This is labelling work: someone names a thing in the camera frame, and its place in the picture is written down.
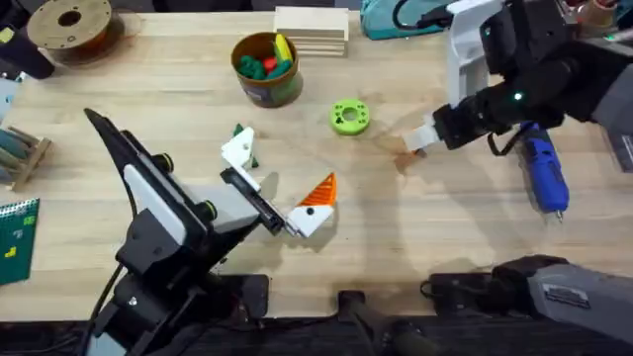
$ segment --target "black cable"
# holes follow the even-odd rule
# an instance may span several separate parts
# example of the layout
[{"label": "black cable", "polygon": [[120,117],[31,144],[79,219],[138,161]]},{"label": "black cable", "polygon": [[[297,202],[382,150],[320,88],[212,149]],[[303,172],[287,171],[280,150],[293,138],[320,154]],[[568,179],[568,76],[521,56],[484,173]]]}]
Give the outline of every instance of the black cable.
[{"label": "black cable", "polygon": [[302,327],[308,327],[308,326],[312,326],[312,325],[316,325],[320,323],[329,322],[329,321],[332,321],[335,317],[336,315],[333,315],[333,316],[318,318],[318,319],[310,320],[310,321],[302,321],[302,320],[289,321],[289,322],[275,321],[275,323],[271,325],[266,325],[264,322],[261,322],[261,324],[259,324],[258,326],[249,327],[249,328],[238,328],[238,327],[233,327],[230,325],[222,325],[218,323],[216,324],[216,327],[219,327],[228,331],[234,331],[234,332],[262,332],[262,331],[265,332],[265,331],[279,331],[279,330],[295,330]]},{"label": "black cable", "polygon": [[108,283],[106,284],[106,287],[103,289],[103,292],[101,292],[101,295],[99,296],[99,299],[97,300],[97,303],[95,304],[95,307],[92,309],[92,312],[90,313],[90,318],[88,319],[88,324],[86,325],[86,330],[84,331],[83,336],[81,337],[81,343],[79,344],[79,350],[77,351],[77,355],[79,356],[86,355],[86,352],[88,351],[88,346],[90,345],[90,337],[92,336],[92,331],[95,328],[95,319],[97,318],[97,315],[101,311],[101,308],[103,307],[103,303],[106,301],[106,297],[108,297],[108,295],[110,294],[110,290],[112,289],[112,286],[114,286],[115,282],[117,281],[117,278],[119,278],[119,275],[121,274],[122,269],[123,269],[123,265],[120,263],[115,269],[115,271],[113,272],[112,276],[110,276],[110,280],[108,280]]},{"label": "black cable", "polygon": [[[132,209],[132,217],[135,217],[137,214],[135,197],[132,194],[132,190],[130,190],[130,186],[125,182],[124,182],[124,186],[126,188],[126,194],[128,194],[128,200],[130,201],[130,208]],[[90,318],[88,319],[86,330],[84,331],[83,336],[81,337],[81,343],[79,344],[79,350],[77,351],[78,356],[86,355],[86,352],[88,351],[88,346],[90,345],[90,337],[92,336],[92,331],[95,328],[95,319],[97,318],[97,315],[101,311],[101,308],[103,307],[103,304],[106,301],[106,298],[110,294],[110,290],[112,290],[112,287],[117,281],[117,278],[119,278],[119,275],[121,274],[122,270],[123,270],[123,265],[119,263],[115,271],[112,273],[112,276],[110,276],[110,280],[108,280],[108,283],[106,283],[106,286],[104,287],[103,292],[101,292],[101,295],[99,296],[99,299],[97,300],[97,303],[95,304],[95,307],[90,313]]]},{"label": "black cable", "polygon": [[497,144],[495,143],[495,138],[494,138],[494,134],[490,133],[487,137],[488,139],[488,146],[491,148],[491,151],[493,152],[493,154],[495,156],[505,156],[507,155],[512,148],[514,147],[514,145],[516,144],[516,142],[525,134],[527,133],[528,130],[532,129],[532,127],[534,126],[534,123],[529,123],[523,127],[521,127],[521,129],[519,129],[518,132],[516,132],[514,134],[514,136],[505,144],[505,147],[502,150],[498,150],[497,148]]},{"label": "black cable", "polygon": [[433,299],[433,297],[439,297],[437,294],[433,294],[432,292],[426,292],[425,288],[430,286],[431,282],[429,280],[422,281],[419,285],[419,292],[427,299]]},{"label": "black cable", "polygon": [[408,0],[400,0],[394,7],[394,12],[392,13],[392,21],[394,22],[394,25],[396,25],[396,27],[400,30],[422,30],[431,26],[437,26],[443,29],[451,26],[451,24],[453,23],[453,14],[449,13],[448,10],[446,10],[446,5],[440,5],[433,8],[431,11],[422,14],[414,26],[404,25],[400,22],[399,14],[402,7],[407,3],[407,1]]},{"label": "black cable", "polygon": [[217,324],[217,322],[213,320],[204,324],[196,323],[185,326],[174,336],[167,346],[153,351],[146,356],[180,356],[215,324]]},{"label": "black cable", "polygon": [[400,14],[400,10],[407,3],[407,1],[408,0],[399,0],[398,3],[396,4],[396,7],[394,7],[394,12],[392,13],[392,20],[394,21],[394,25],[396,25],[396,27],[401,30],[409,30],[409,31],[419,30],[418,26],[404,25],[403,23],[400,22],[400,19],[398,18],[398,15]]},{"label": "black cable", "polygon": [[53,351],[57,351],[64,346],[70,345],[71,343],[77,341],[79,337],[72,336],[64,341],[58,342],[50,347],[44,349],[36,349],[36,350],[5,350],[0,351],[0,355],[2,356],[22,356],[22,355],[38,355],[38,354],[47,354]]}]

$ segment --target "red ball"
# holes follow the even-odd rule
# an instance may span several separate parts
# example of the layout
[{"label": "red ball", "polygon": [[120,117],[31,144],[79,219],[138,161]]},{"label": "red ball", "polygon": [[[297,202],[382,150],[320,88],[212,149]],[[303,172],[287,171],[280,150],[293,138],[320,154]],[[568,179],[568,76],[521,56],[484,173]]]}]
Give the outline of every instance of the red ball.
[{"label": "red ball", "polygon": [[265,58],[263,60],[263,63],[264,69],[266,69],[266,74],[268,74],[271,71],[275,70],[275,68],[277,67],[277,58],[275,58],[274,56]]}]

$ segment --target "green ball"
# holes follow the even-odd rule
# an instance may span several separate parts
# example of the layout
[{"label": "green ball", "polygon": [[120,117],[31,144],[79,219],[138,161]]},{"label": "green ball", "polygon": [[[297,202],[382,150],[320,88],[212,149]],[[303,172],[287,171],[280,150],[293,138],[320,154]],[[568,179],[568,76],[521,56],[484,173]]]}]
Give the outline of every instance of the green ball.
[{"label": "green ball", "polygon": [[360,100],[343,99],[332,106],[329,123],[338,134],[360,134],[369,126],[369,108]]}]

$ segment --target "yellow object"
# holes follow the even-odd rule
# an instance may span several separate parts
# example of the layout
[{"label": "yellow object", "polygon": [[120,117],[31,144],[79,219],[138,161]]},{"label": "yellow object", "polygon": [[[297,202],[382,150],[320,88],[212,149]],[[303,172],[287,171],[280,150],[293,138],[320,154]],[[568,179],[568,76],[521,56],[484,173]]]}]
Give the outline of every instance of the yellow object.
[{"label": "yellow object", "polygon": [[330,173],[298,204],[298,207],[333,206],[334,203],[336,203],[336,175]]},{"label": "yellow object", "polygon": [[279,56],[281,56],[282,61],[293,61],[293,54],[290,52],[290,47],[288,46],[284,35],[277,34],[277,37],[275,38],[275,47],[279,51]]},{"label": "yellow object", "polygon": [[4,28],[0,31],[0,43],[7,44],[16,33],[11,28]]},{"label": "yellow object", "polygon": [[9,248],[9,252],[4,254],[4,258],[11,258],[15,256],[17,250],[16,246],[11,246],[11,248]]}]

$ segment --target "stack of wooden boards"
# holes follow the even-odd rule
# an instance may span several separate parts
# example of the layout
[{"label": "stack of wooden boards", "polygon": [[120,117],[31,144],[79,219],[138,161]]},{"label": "stack of wooden boards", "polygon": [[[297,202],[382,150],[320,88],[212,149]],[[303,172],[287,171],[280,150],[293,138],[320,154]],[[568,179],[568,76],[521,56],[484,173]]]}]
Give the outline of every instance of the stack of wooden boards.
[{"label": "stack of wooden boards", "polygon": [[38,139],[13,127],[0,130],[0,184],[14,191],[22,188],[49,146],[47,138]]},{"label": "stack of wooden boards", "polygon": [[347,56],[349,10],[277,6],[276,33],[284,35],[300,56]]}]

